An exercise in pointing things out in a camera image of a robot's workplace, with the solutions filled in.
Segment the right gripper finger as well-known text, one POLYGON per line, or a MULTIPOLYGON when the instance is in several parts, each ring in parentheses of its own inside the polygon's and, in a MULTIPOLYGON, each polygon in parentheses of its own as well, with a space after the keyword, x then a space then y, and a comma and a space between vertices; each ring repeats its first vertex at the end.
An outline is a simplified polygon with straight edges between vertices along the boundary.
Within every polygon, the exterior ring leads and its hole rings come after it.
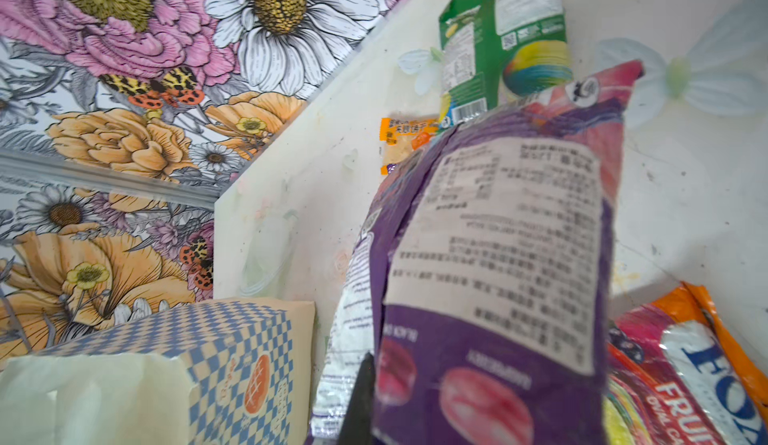
POLYGON ((375 364, 367 353, 360 364, 352 395, 338 436, 338 445, 373 445, 371 431, 375 386, 375 364))

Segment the checkered paper bag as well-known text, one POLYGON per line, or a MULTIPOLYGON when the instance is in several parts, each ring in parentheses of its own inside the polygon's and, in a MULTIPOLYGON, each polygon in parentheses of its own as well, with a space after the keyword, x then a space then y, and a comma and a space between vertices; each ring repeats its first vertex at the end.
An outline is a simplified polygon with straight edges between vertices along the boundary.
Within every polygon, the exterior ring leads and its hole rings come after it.
POLYGON ((315 307, 269 298, 172 308, 10 360, 5 444, 300 444, 315 307))

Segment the purple candy bag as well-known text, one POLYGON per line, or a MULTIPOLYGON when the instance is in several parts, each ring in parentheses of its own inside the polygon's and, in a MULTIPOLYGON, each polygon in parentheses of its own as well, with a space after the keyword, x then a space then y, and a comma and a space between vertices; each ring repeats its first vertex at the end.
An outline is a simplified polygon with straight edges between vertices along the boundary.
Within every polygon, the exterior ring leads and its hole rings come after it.
POLYGON ((309 422, 337 444, 374 357, 374 444, 603 444, 630 60, 497 107, 398 164, 351 267, 309 422))

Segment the Fox's fruits candy bag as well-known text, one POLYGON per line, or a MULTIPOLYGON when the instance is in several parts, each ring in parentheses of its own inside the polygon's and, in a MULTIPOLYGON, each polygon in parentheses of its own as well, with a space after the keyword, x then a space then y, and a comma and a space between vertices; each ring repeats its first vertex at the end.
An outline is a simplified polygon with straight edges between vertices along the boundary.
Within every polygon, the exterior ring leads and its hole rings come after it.
POLYGON ((609 329, 604 428, 611 444, 764 444, 767 377, 682 283, 609 329))

